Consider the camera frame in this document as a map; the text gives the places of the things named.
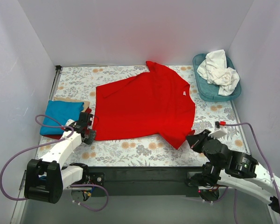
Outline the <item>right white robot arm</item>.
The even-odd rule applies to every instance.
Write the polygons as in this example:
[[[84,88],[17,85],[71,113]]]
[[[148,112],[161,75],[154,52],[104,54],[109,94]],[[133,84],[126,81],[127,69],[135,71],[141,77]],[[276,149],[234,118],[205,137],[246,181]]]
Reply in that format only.
[[[219,138],[227,133],[225,127],[220,127],[186,137],[190,148],[209,160],[201,172],[189,175],[190,185],[231,187],[261,200],[280,214],[280,178],[270,175],[251,155],[230,150],[220,142]]]

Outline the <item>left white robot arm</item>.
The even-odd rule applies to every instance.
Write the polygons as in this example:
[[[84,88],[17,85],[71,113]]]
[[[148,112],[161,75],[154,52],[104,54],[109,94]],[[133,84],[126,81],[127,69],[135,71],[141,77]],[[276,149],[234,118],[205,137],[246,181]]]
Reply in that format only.
[[[93,118],[93,114],[81,112],[77,121],[69,119],[61,141],[40,159],[29,161],[24,187],[27,199],[57,203],[64,189],[89,181],[87,165],[72,163],[66,168],[63,165],[78,146],[93,143],[96,136],[96,131],[91,129]]]

